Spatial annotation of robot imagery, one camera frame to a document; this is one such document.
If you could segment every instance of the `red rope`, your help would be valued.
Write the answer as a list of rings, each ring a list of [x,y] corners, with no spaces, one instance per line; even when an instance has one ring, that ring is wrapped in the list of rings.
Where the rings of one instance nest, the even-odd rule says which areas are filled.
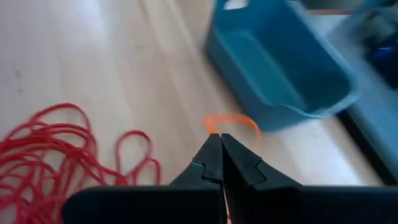
[[[65,108],[79,111],[83,115],[85,127],[68,123],[47,124],[40,121],[43,116]],[[82,138],[84,144],[75,146],[56,138],[58,134],[73,134]],[[142,136],[148,147],[144,158],[123,175],[120,147],[126,138],[135,135]],[[44,161],[50,151],[58,151],[65,155],[57,169]],[[138,130],[128,131],[116,141],[116,170],[103,167],[97,161],[97,142],[84,111],[71,103],[51,106],[16,127],[0,142],[0,211],[15,206],[16,224],[61,223],[60,207],[70,194],[87,186],[90,179],[95,180],[98,185],[108,185],[105,178],[108,179],[110,176],[114,178],[113,185],[127,185],[128,180],[132,180],[132,184],[136,185],[143,168],[153,164],[155,184],[160,184],[161,166],[158,160],[151,158],[152,151],[152,142],[146,133]],[[73,186],[72,182],[76,180],[78,183]]]

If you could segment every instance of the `wooden floor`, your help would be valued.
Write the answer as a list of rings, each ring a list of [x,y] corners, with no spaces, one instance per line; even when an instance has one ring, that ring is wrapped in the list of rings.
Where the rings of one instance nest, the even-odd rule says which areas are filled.
[[[210,11],[197,0],[0,1],[0,135],[46,106],[75,103],[93,123],[104,165],[114,165],[121,133],[142,129],[169,183],[207,138],[203,118],[240,112],[201,53]],[[223,131],[252,147],[250,129]],[[132,140],[125,169],[144,150]],[[380,184],[335,118],[265,133],[259,154],[303,184]]]

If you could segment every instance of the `dark floor edge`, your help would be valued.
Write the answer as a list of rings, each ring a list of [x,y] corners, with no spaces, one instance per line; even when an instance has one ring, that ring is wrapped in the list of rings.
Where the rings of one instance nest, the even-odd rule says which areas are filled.
[[[364,134],[359,130],[358,126],[355,124],[354,120],[351,118],[347,110],[344,110],[337,114],[340,122],[346,128],[347,132],[358,145],[361,152],[365,155],[366,159],[373,166],[373,169],[379,175],[381,180],[386,185],[397,185],[398,180],[391,174],[389,169],[386,167],[385,163],[377,154],[377,149],[375,149],[371,143],[366,139]]]

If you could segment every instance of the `blue plastic basket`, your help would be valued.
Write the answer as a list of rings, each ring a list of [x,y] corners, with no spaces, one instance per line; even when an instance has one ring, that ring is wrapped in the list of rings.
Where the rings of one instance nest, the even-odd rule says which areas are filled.
[[[261,129],[324,118],[357,99],[348,64],[287,2],[224,10],[225,2],[216,1],[205,51]]]

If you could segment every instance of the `blue object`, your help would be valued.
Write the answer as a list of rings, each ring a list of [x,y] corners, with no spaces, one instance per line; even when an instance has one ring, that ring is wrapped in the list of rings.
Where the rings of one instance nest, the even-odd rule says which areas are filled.
[[[357,99],[348,64],[286,1],[225,3],[216,1],[205,51],[261,129],[324,118]]]

